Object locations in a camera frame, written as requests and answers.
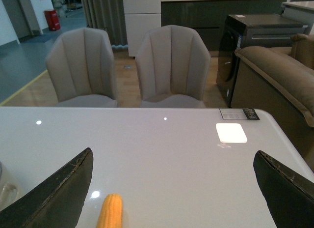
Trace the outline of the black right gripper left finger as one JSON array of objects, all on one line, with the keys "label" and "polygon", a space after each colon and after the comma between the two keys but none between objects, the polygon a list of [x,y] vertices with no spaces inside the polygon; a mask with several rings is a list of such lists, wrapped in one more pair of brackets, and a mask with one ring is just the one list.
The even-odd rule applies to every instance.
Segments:
[{"label": "black right gripper left finger", "polygon": [[91,183],[93,152],[86,148],[0,213],[2,228],[74,228]]}]

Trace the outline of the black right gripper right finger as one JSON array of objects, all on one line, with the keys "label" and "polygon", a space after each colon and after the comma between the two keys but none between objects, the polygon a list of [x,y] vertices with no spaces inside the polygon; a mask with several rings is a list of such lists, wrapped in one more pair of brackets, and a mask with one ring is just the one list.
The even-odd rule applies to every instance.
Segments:
[{"label": "black right gripper right finger", "polygon": [[253,160],[258,186],[278,228],[314,226],[314,183],[259,150]]}]

